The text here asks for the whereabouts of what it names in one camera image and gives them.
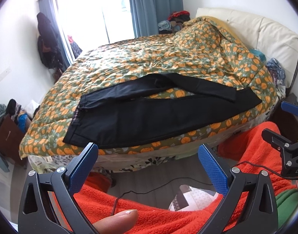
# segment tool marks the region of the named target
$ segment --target window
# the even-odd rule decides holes
[[[72,36],[84,51],[134,38],[129,0],[56,0],[56,3],[64,34]]]

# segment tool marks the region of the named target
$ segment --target blue curtain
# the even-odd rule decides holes
[[[130,4],[135,37],[159,34],[158,23],[183,10],[183,0],[130,0]]]
[[[55,31],[59,32],[59,27],[58,27],[55,10],[53,6],[53,0],[39,0],[39,11],[42,12],[51,21]],[[61,56],[64,62],[64,67],[62,68],[62,71],[65,71],[71,65],[71,60],[67,55],[67,51],[64,47],[64,44],[62,42],[60,35],[58,36],[57,40],[58,40],[58,46],[61,50]]]

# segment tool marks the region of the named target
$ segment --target pile of clothes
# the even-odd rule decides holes
[[[284,80],[286,78],[286,74],[284,68],[281,66],[280,62],[275,59],[271,58],[268,62],[266,61],[266,56],[261,51],[257,49],[250,49],[249,50],[254,55],[258,56],[261,62],[266,66],[270,75],[273,78],[273,82],[277,89],[277,94],[279,98],[285,97],[286,86]]]
[[[19,127],[19,129],[26,133],[31,124],[32,118],[35,116],[39,109],[39,104],[31,101],[26,109],[23,109],[14,99],[8,102],[8,105],[0,104],[0,122],[5,115],[9,115],[12,121]],[[0,168],[4,172],[9,172],[8,163],[0,154]]]
[[[176,33],[183,28],[183,23],[190,20],[188,11],[179,11],[172,13],[167,20],[158,23],[159,34]]]

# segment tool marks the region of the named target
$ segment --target nightstand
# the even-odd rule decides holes
[[[9,115],[3,117],[0,121],[0,153],[20,166],[26,163],[26,159],[21,160],[19,156],[19,145],[24,136]]]

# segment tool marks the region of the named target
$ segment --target metal screw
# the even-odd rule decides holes
[[[58,167],[57,172],[58,172],[58,173],[62,173],[62,172],[64,172],[65,169],[66,169],[66,168],[63,167],[63,166]]]
[[[33,176],[35,174],[34,170],[29,171],[29,176]]]
[[[268,176],[268,172],[265,171],[265,170],[262,170],[262,175],[263,175],[263,176]]]
[[[238,167],[232,167],[232,168],[231,168],[231,171],[232,171],[233,173],[239,173],[239,172],[240,172],[240,169],[239,169]]]

